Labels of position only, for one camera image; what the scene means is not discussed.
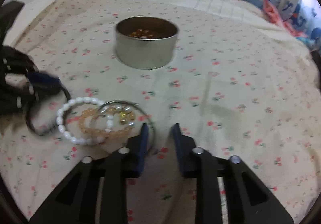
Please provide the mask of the cherry print bed sheet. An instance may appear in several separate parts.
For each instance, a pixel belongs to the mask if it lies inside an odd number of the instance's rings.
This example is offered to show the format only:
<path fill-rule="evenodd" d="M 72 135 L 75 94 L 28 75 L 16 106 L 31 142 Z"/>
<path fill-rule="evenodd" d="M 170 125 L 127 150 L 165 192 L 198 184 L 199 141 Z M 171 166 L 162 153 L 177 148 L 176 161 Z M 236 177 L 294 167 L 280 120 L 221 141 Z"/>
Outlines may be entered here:
<path fill-rule="evenodd" d="M 320 193 L 320 92 L 307 48 L 230 0 L 37 0 L 6 44 L 60 77 L 74 97 L 135 101 L 156 124 L 144 175 L 128 180 L 129 223 L 192 223 L 171 125 L 212 154 L 240 156 L 295 223 Z M 173 59 L 130 68 L 114 52 L 115 25 L 134 16 L 179 27 Z"/>

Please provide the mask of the round silver metal tin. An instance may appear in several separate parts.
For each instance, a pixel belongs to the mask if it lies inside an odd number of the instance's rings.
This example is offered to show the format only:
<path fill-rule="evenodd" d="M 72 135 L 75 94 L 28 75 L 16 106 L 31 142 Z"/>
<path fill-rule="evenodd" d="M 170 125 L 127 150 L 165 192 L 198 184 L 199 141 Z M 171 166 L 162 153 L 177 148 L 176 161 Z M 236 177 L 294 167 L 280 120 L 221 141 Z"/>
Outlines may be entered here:
<path fill-rule="evenodd" d="M 161 68 L 173 59 L 178 35 L 179 28 L 168 20 L 131 17 L 115 26 L 115 53 L 131 68 Z"/>

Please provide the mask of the pink cloth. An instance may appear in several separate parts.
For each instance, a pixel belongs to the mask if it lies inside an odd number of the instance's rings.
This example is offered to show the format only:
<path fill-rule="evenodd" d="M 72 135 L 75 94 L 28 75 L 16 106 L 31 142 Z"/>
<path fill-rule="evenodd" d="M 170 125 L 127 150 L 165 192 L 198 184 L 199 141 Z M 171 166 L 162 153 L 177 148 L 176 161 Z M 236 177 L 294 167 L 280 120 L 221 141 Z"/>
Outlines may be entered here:
<path fill-rule="evenodd" d="M 294 29 L 293 25 L 289 21 L 284 21 L 281 18 L 277 8 L 268 0 L 263 0 L 263 12 L 268 17 L 269 21 L 286 31 L 288 31 L 294 37 L 308 38 L 307 34 Z"/>

